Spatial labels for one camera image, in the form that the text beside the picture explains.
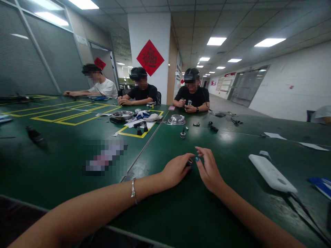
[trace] white t-shirt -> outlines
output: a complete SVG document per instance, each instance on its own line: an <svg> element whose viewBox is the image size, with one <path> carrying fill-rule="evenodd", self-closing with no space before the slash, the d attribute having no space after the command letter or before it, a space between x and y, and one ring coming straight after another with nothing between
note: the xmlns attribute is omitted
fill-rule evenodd
<svg viewBox="0 0 331 248"><path fill-rule="evenodd" d="M324 117L331 117L331 106L323 106L313 113L311 122L325 124Z"/></svg>
<svg viewBox="0 0 331 248"><path fill-rule="evenodd" d="M89 92L99 93L99 91L107 97L116 99L118 96L116 85L109 79L106 79L103 83L96 83L91 89L89 89Z"/></svg>

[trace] gray floor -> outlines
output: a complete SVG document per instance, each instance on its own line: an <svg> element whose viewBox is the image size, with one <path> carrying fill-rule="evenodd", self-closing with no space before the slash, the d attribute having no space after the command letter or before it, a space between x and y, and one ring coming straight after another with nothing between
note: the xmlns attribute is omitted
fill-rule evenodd
<svg viewBox="0 0 331 248"><path fill-rule="evenodd" d="M230 111L234 114L246 114L246 115L268 117L265 114L251 110L243 105L234 103L232 101L228 101L226 99L223 99L221 97L212 94L209 94L209 101L210 101L210 108L213 110L214 113Z"/></svg>

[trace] black hair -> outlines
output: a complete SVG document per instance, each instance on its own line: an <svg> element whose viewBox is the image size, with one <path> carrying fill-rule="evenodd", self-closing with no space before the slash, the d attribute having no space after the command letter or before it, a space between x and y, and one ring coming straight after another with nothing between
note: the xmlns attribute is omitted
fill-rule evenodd
<svg viewBox="0 0 331 248"><path fill-rule="evenodd" d="M95 73L97 71L100 72L102 75L102 70L99 67L97 67L95 64L86 64L83 66L82 73L87 76L90 73Z"/></svg>

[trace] metal bowl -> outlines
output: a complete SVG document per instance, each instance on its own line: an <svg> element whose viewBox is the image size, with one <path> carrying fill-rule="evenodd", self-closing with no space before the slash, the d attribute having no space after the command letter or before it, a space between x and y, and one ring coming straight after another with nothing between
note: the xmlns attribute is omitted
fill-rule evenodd
<svg viewBox="0 0 331 248"><path fill-rule="evenodd" d="M186 121L185 121L185 117L182 115L172 115L168 122L172 125L176 125L176 126L181 126L181 125L185 125Z"/></svg>
<svg viewBox="0 0 331 248"><path fill-rule="evenodd" d="M113 117L119 121L131 119L134 113L132 111L118 111L113 113Z"/></svg>

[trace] white pillar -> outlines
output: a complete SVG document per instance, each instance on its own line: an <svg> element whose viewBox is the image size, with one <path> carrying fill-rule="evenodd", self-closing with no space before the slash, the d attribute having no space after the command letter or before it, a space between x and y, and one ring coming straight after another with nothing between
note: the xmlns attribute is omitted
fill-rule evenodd
<svg viewBox="0 0 331 248"><path fill-rule="evenodd" d="M162 94L162 104L167 102L168 63L170 45L170 13L128 14L132 66L143 67L137 57L148 40L151 40L164 62L153 73L147 76L147 82L158 88Z"/></svg>

